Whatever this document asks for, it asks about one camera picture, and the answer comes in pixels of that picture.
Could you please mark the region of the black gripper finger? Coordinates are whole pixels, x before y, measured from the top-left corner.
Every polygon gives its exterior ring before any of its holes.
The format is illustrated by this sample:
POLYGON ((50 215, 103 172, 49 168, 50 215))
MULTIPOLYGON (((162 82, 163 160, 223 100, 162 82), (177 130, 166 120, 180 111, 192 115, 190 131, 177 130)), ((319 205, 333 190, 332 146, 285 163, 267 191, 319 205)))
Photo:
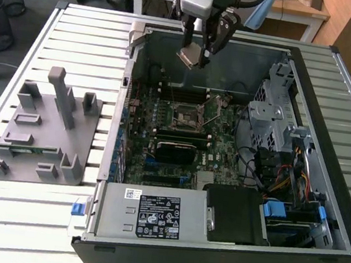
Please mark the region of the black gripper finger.
POLYGON ((216 54, 226 46, 237 29, 238 18, 239 15, 234 12, 216 11, 208 20, 203 21, 199 68, 204 68, 210 62, 210 55, 216 54))
POLYGON ((183 29, 183 41, 182 47, 188 47, 192 42, 192 37, 194 33, 194 23, 196 21, 195 16, 191 16, 188 14, 183 14, 181 18, 181 24, 183 29))

